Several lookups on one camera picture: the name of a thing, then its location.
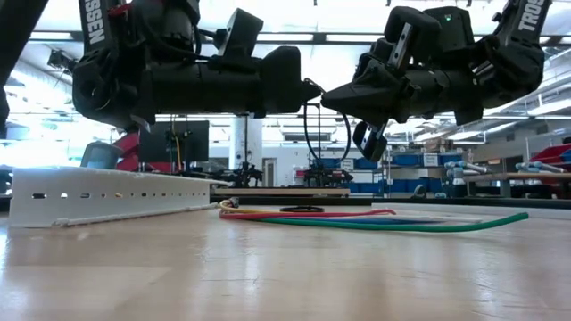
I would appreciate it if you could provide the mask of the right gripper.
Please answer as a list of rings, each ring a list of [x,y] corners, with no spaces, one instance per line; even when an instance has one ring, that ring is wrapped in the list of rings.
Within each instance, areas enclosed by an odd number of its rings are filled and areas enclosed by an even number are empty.
[[[363,120],[356,125],[352,141],[365,159],[374,162],[385,152],[389,119],[404,123],[411,116],[431,119],[451,111],[460,126],[481,119],[484,111],[470,71],[405,71],[405,63],[391,53],[386,61],[371,52],[360,56],[352,80],[325,92],[321,104]]]

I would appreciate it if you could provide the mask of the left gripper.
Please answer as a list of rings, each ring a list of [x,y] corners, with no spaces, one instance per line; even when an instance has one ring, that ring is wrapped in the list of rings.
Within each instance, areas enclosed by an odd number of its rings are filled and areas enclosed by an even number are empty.
[[[321,90],[301,76],[301,52],[283,45],[256,69],[208,63],[153,65],[153,101],[160,114],[298,112]]]

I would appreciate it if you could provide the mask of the white perforated cable raceway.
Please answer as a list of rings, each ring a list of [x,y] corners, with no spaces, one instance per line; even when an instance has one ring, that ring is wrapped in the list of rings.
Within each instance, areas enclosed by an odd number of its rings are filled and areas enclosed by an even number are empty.
[[[205,210],[217,183],[116,169],[16,168],[9,226],[76,226]]]

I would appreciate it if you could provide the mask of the blue bin shelf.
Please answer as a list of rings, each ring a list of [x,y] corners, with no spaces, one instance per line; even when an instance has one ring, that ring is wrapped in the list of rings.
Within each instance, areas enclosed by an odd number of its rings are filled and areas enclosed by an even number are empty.
[[[397,152],[383,156],[379,162],[363,157],[346,158],[341,163],[336,158],[323,158],[320,165],[315,160],[312,167],[344,169],[353,180],[345,187],[351,193],[372,193],[388,195],[413,193],[423,187],[428,193],[441,193],[445,185],[444,164],[449,161],[462,161],[460,153],[411,153]]]

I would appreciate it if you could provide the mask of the wooden desk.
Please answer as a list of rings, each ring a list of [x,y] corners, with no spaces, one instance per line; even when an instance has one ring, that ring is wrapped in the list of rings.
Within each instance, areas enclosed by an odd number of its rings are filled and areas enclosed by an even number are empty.
[[[250,187],[217,188],[213,193],[229,196],[346,196],[351,193],[351,190],[348,188]]]

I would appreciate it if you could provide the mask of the black monitor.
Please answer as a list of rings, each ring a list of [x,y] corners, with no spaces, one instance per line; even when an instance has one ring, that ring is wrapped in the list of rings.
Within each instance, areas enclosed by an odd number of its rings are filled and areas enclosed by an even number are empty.
[[[207,161],[209,159],[208,120],[158,122],[151,131],[139,134],[142,162]]]

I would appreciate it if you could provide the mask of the wooden top workbench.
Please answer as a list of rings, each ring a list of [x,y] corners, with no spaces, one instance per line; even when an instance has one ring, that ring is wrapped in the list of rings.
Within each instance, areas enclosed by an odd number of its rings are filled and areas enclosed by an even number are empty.
[[[492,173],[463,180],[469,196],[493,193],[502,198],[571,198],[571,173]]]

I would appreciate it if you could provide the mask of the red machine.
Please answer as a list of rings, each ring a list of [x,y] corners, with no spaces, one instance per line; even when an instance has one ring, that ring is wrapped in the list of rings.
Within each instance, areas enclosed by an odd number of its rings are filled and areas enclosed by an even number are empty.
[[[113,143],[123,150],[116,169],[129,172],[175,173],[177,167],[173,166],[174,160],[167,151],[167,142],[164,131],[154,134],[126,134]]]

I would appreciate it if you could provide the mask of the red and blue bin rack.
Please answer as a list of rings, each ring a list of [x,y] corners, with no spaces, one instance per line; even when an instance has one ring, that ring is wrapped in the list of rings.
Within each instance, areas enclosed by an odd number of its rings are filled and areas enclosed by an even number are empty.
[[[553,166],[571,166],[571,144],[547,147],[535,156],[532,156],[529,161],[540,161]]]

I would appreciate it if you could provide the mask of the grey chair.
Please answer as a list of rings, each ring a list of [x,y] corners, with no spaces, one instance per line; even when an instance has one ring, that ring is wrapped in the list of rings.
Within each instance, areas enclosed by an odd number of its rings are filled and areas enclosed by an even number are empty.
[[[115,144],[93,142],[87,145],[81,159],[82,168],[116,169],[123,150]]]

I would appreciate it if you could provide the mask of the black frame-mounted device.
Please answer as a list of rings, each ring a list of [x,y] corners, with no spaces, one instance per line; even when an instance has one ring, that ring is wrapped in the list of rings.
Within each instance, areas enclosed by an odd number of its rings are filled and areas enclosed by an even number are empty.
[[[70,75],[77,63],[77,60],[68,57],[64,51],[52,50],[46,64],[49,67],[61,70],[64,74]]]

